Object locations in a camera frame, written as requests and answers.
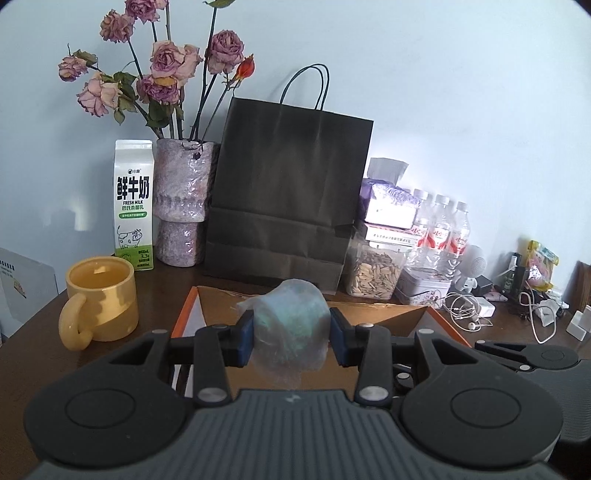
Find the water bottle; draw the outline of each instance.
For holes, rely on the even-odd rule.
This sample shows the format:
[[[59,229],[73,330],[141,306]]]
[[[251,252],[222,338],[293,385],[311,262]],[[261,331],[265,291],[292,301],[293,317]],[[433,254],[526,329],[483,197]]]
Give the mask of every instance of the water bottle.
[[[446,206],[449,204],[449,197],[437,195],[435,205],[431,216],[431,224],[425,244],[425,253],[423,258],[423,268],[436,269],[441,253],[447,245],[447,239],[451,231],[449,213]]]
[[[419,266],[421,253],[423,251],[423,245],[425,244],[425,240],[427,239],[429,222],[431,221],[431,217],[433,215],[431,203],[427,201],[427,198],[429,197],[428,192],[425,192],[424,190],[414,189],[413,196],[421,200],[421,205],[417,210],[417,214],[414,218],[413,226],[410,229],[410,232],[413,235],[416,235],[419,238],[419,240],[417,246],[414,247],[408,253],[408,259],[406,262],[407,267]]]
[[[453,216],[452,224],[452,232],[437,269],[448,280],[452,280],[455,276],[457,266],[460,264],[460,258],[466,249],[468,237],[470,237],[468,205],[464,202],[457,203],[457,211]]]

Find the green label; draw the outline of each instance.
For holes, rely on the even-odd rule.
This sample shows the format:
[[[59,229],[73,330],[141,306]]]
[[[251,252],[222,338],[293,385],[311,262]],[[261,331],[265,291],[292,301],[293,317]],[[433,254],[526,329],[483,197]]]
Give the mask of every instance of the green label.
[[[148,212],[128,212],[120,213],[119,218],[143,218],[148,215]]]
[[[115,255],[126,259],[134,266],[135,270],[151,270],[154,268],[152,245],[140,245],[139,247],[117,248]]]

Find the black paper bag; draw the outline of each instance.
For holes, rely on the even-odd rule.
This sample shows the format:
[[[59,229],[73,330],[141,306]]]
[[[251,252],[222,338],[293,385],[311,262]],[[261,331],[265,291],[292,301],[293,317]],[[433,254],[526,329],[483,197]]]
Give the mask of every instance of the black paper bag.
[[[301,69],[291,82],[315,64]],[[334,293],[358,204],[373,122],[233,98],[207,227],[209,274]]]

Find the textured purple vase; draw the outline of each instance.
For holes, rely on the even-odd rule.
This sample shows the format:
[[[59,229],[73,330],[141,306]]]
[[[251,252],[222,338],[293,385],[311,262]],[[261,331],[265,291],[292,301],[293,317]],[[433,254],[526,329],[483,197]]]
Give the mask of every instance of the textured purple vase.
[[[164,138],[156,142],[154,215],[160,218],[156,257],[175,267],[203,261],[204,226],[219,144]]]

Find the mug handle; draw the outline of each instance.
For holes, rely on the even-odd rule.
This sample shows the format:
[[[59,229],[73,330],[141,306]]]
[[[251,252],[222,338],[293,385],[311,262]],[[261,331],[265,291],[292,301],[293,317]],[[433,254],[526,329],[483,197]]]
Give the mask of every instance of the mug handle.
[[[60,338],[68,350],[84,350],[92,340],[90,330],[78,332],[78,315],[85,303],[86,296],[77,293],[66,302],[61,310],[59,321]]]

